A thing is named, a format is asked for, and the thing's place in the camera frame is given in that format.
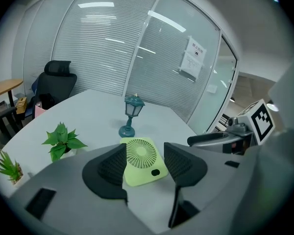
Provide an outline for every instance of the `green plant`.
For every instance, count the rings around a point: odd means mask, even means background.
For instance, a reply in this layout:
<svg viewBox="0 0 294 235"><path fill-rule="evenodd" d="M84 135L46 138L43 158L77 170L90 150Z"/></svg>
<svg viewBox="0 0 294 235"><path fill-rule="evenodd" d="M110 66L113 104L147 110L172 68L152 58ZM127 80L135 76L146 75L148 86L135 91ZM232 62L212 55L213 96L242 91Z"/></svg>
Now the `green plant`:
<svg viewBox="0 0 294 235"><path fill-rule="evenodd" d="M19 163L15 161L13 164L9 155L4 151L0 151L0 154L2 157L0 159L0 173L10 176L10 180L16 183L23 176Z"/></svg>
<svg viewBox="0 0 294 235"><path fill-rule="evenodd" d="M71 149L87 146L76 138L78 135L75 134L75 130L68 133L67 127L61 122L54 132L47 132L47 135L48 139L42 144L51 144L53 146L49 152L52 162L59 160L65 152Z"/></svg>

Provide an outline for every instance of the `fan button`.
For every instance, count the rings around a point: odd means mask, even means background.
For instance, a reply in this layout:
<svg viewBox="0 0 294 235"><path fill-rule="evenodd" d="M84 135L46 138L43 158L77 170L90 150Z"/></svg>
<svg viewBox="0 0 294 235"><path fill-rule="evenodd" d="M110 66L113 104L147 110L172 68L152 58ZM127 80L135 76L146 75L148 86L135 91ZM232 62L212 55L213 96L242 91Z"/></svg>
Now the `fan button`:
<svg viewBox="0 0 294 235"><path fill-rule="evenodd" d="M160 171L158 169L151 171L152 176L158 176L160 174Z"/></svg>

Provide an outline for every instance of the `table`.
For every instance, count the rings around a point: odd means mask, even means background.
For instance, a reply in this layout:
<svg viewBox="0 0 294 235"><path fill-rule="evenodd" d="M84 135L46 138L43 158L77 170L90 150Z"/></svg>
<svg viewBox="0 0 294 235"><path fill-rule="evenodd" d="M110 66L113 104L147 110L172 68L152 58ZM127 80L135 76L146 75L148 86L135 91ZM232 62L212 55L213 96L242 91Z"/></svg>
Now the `table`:
<svg viewBox="0 0 294 235"><path fill-rule="evenodd" d="M11 107L14 107L14 102L13 102L13 97L12 97L12 89L18 87L19 85L21 85L23 83L23 80L21 79L7 79L4 81L0 82L0 95L2 95L3 93L8 92L8 96L9 96L9 101L10 101L10 105ZM14 115L15 120L18 123L21 123L16 114ZM0 120L0 130L2 133L4 133L6 136L8 136L9 138L11 138L8 130L6 129L3 120Z"/></svg>
<svg viewBox="0 0 294 235"><path fill-rule="evenodd" d="M170 108L145 103L145 107L132 122L135 137L151 138L164 155L163 143L175 142L187 145L187 138L195 133ZM64 122L68 131L76 129L78 138L88 145L85 151L118 144L118 130L126 124L124 98L117 95L87 90L55 105L35 118L4 147L11 159L21 167L36 174L51 163L50 145L41 145L46 131L52 132L57 124ZM168 230L168 221L174 202L175 183L168 174L158 181L123 188L128 194L128 207L154 233ZM9 197L15 191L7 177L0 174L0 192Z"/></svg>

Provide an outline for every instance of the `teal lantern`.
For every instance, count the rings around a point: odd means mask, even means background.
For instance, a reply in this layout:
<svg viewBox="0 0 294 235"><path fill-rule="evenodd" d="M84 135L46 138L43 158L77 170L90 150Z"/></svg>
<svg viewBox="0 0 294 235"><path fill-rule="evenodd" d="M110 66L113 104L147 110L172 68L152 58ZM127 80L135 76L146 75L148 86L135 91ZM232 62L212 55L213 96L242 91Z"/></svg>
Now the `teal lantern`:
<svg viewBox="0 0 294 235"><path fill-rule="evenodd" d="M131 138L135 136L135 130L132 125L132 118L137 117L139 112L141 112L144 102L140 99L137 94L133 96L128 96L125 98L125 114L128 115L128 120L125 126L119 129L119 135L122 138Z"/></svg>

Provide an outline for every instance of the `green fan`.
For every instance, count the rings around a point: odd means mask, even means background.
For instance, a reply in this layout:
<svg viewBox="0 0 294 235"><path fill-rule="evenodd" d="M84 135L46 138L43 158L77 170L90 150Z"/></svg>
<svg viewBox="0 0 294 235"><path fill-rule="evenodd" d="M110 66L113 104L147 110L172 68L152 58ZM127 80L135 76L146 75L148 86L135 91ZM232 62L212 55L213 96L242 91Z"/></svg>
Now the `green fan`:
<svg viewBox="0 0 294 235"><path fill-rule="evenodd" d="M129 186L140 186L167 176L165 163L150 138L122 138L120 143L126 143L124 177Z"/></svg>

